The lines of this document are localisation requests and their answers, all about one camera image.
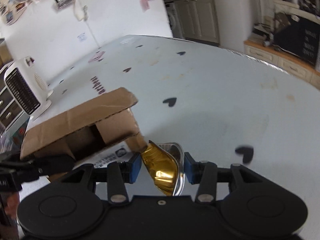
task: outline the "metal screw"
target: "metal screw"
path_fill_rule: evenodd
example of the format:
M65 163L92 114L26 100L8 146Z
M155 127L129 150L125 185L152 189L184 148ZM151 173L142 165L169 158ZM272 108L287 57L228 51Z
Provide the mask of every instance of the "metal screw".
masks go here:
M210 194L201 194L198 196L198 200L200 202L205 202L205 203L209 203L212 200L214 200L214 196L210 195Z
M167 202L165 200L159 200L158 205L164 206Z
M116 195L111 196L110 200L111 200L113 203L122 203L122 202L126 201L127 198L126 198L126 196L124 196L124 195L116 194Z

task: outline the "washing machine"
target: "washing machine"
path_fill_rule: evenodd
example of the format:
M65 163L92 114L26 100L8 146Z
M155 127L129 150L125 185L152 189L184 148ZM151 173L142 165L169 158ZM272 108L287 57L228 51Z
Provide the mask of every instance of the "washing machine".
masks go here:
M170 23L173 37L179 38L179 39L184 39L184 37L182 35L182 29L181 29L181 25L179 22L176 6L175 6L174 2L166 3L165 7L168 12L168 18L169 18L169 23Z

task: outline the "gold foil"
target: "gold foil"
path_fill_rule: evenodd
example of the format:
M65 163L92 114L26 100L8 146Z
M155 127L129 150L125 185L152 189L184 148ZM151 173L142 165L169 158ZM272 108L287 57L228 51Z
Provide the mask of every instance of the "gold foil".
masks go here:
M152 142L148 144L141 157L156 187L167 196L172 196L178 180L177 161Z

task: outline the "pink sticker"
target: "pink sticker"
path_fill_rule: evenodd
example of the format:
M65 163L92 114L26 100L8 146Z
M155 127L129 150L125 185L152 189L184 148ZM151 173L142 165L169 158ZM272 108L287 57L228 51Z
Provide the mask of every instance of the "pink sticker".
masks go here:
M148 0L140 0L140 4L142 7L142 10L145 12L146 10L150 9L149 1Z
M98 51L98 52L96 52L96 53L93 55L93 57L88 61L88 63L93 62L93 61L96 61L96 60L99 60L104 53L105 53L105 51Z

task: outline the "white cabinet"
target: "white cabinet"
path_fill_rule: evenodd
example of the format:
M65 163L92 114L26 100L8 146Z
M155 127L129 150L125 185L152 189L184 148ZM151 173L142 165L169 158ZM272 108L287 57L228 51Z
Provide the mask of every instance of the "white cabinet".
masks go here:
M195 0L194 6L198 39L219 42L213 0Z
M194 1L178 0L176 5L183 37L197 39L194 21Z
M219 42L213 0L178 0L175 5L185 38Z

